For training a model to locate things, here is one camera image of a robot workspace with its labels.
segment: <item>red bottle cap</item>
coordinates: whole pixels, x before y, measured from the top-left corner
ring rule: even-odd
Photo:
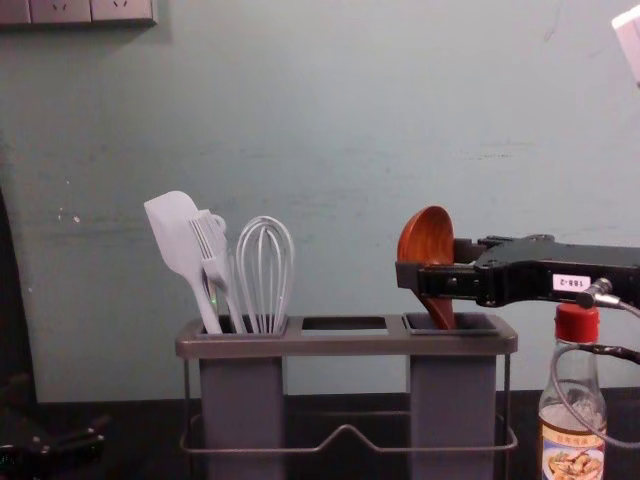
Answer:
[[[572,343],[598,341],[600,312],[574,303],[561,303],[556,308],[556,338]]]

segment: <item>gray cable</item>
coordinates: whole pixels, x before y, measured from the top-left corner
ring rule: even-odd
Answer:
[[[638,317],[640,317],[640,310],[638,310],[637,308],[634,308],[631,305],[627,305],[627,304],[624,304],[622,302],[620,302],[620,305],[621,306],[626,305],[626,307],[628,307],[630,309],[634,309],[635,311],[638,312]],[[553,357],[551,358],[551,381],[553,382],[553,386],[556,389],[556,392],[558,392],[558,396],[560,397],[560,401],[563,403],[563,405],[566,407],[566,409],[569,411],[569,413],[571,415],[573,415],[576,420],[578,420],[578,422],[580,422],[587,430],[589,430],[595,436],[601,438],[605,443],[607,443],[609,445],[613,445],[615,447],[624,448],[624,449],[627,449],[627,450],[640,449],[640,442],[623,442],[622,440],[617,440],[617,439],[612,438],[612,437],[610,437],[610,436],[608,436],[608,435],[606,435],[606,434],[604,434],[602,432],[599,432],[589,422],[587,422],[584,419],[584,417],[582,415],[580,415],[576,411],[576,409],[573,408],[573,406],[569,403],[569,399],[567,398],[565,393],[560,388],[560,382],[558,380],[558,360],[565,353],[570,352],[572,350],[579,350],[579,349],[580,349],[580,346],[577,345],[577,344],[576,345],[567,345],[566,347],[562,347],[562,348],[559,348],[558,350],[556,350],[555,353],[553,354]]]
[[[640,309],[634,307],[633,305],[629,305],[628,303],[624,303],[624,302],[620,302],[618,305],[623,310],[626,310],[627,312],[629,312],[629,313],[635,315],[636,317],[640,318]]]

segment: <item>utensil holder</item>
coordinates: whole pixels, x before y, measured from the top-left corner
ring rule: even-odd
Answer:
[[[509,427],[510,354],[517,334],[502,319],[458,314],[457,330],[437,330],[427,314],[375,317],[290,317],[277,334],[203,334],[190,322],[176,340],[185,362],[186,433],[181,446],[207,457],[208,480],[285,480],[286,458],[319,455],[343,434],[372,455],[405,455],[412,480],[491,480],[494,455],[517,446]],[[371,330],[384,330],[372,334]],[[332,334],[322,331],[332,330]],[[362,334],[346,334],[360,330]],[[345,331],[344,335],[335,331]],[[287,356],[406,355],[410,375],[410,438],[380,446],[344,423],[314,446],[288,445],[282,361]],[[505,356],[501,444],[495,444],[496,357]],[[193,448],[189,362],[198,360],[203,448]]]

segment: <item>wooden ladle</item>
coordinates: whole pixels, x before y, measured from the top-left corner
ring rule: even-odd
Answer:
[[[409,219],[398,240],[398,261],[423,265],[452,265],[453,224],[446,210],[432,206],[420,210]],[[438,328],[456,328],[450,299],[429,298],[414,292],[426,307]]]

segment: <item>power outlet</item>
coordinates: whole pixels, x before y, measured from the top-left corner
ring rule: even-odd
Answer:
[[[31,23],[29,0],[0,0],[0,25]]]
[[[33,23],[82,23],[91,21],[89,0],[31,0]]]
[[[91,0],[91,17],[94,22],[108,20],[155,21],[155,5],[152,0]]]

